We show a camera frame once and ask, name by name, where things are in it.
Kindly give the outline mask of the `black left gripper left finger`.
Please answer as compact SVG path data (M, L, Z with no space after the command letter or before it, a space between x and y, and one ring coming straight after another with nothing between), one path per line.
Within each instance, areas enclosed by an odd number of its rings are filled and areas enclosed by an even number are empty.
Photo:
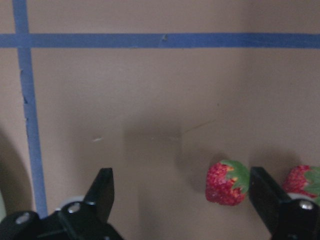
M107 223L115 199L112 168L101 168L84 196L83 201L93 207L100 221Z

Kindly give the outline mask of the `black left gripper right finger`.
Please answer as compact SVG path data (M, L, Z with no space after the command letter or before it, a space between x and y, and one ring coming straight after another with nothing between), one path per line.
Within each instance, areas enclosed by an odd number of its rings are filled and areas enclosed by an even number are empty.
M252 167L249 200L273 238L299 238L298 202L263 167Z

